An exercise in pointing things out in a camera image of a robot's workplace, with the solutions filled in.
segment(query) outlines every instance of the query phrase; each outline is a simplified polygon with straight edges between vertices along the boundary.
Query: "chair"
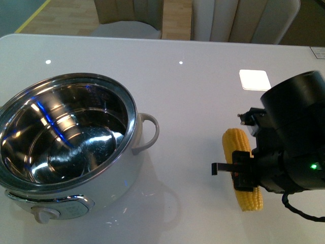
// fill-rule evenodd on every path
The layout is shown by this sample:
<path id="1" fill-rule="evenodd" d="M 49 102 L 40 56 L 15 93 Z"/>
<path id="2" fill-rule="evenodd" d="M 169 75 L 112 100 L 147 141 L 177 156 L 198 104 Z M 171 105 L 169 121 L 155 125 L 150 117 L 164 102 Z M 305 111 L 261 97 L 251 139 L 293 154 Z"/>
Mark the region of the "chair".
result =
<path id="1" fill-rule="evenodd" d="M 215 0 L 210 36 L 194 40 L 279 44 L 300 8 L 300 0 Z"/>
<path id="2" fill-rule="evenodd" d="M 95 37 L 160 39 L 164 0 L 94 0 L 99 27 Z"/>

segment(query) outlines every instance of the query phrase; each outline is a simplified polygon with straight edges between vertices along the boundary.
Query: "cooker button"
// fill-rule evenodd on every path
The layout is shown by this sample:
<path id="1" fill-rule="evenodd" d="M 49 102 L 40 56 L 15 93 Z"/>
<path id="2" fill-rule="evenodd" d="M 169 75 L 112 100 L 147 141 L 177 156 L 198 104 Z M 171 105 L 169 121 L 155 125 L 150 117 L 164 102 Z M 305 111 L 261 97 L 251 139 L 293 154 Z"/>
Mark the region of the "cooker button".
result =
<path id="1" fill-rule="evenodd" d="M 50 219 L 55 220 L 60 216 L 59 211 L 47 207 L 32 207 L 31 213 L 40 224 L 47 224 Z"/>

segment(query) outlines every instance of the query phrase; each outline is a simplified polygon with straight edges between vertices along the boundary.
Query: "yellow corn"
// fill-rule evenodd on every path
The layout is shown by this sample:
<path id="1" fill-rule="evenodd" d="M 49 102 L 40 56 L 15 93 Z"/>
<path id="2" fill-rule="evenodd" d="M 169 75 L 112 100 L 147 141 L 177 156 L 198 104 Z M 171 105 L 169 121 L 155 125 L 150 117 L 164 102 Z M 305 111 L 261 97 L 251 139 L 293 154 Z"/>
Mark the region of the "yellow corn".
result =
<path id="1" fill-rule="evenodd" d="M 248 138 L 241 129 L 228 129 L 222 137 L 223 151 L 228 164 L 233 163 L 233 151 L 251 152 Z M 258 211 L 263 209 L 263 197 L 259 187 L 253 192 L 242 192 L 235 190 L 238 204 L 242 211 Z"/>

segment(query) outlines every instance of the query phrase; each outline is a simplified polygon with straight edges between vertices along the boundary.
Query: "table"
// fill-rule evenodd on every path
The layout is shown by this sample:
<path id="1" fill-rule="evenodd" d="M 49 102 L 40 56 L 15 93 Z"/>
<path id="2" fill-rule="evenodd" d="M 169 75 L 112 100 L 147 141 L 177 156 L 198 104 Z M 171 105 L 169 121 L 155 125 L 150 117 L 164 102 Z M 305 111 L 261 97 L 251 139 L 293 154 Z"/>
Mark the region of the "table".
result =
<path id="1" fill-rule="evenodd" d="M 262 107 L 263 91 L 244 90 L 239 70 L 266 71 L 271 86 L 325 59 L 309 47 L 13 34 L 0 39 L 0 104 L 60 74 L 98 73 L 122 83 L 138 111 L 160 124 L 139 178 L 112 205 L 83 217 L 38 224 L 0 195 L 0 243 L 323 243 L 325 226 L 304 220 L 263 190 L 264 210 L 241 212 L 221 137 L 238 113 Z M 144 139 L 153 126 L 144 124 Z M 252 148 L 255 140 L 249 136 Z M 325 215 L 325 191 L 295 194 L 291 204 Z"/>

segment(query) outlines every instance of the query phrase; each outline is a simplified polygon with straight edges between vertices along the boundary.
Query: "wooden floor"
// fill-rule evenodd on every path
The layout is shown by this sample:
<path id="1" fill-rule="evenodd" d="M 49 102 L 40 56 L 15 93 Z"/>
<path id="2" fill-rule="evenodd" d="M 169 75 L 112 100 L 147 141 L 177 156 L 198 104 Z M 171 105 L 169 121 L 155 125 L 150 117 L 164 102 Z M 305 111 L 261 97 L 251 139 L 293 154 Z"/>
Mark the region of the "wooden floor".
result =
<path id="1" fill-rule="evenodd" d="M 190 40 L 191 2 L 165 0 L 163 39 Z M 51 0 L 20 33 L 89 36 L 98 26 L 93 0 Z"/>

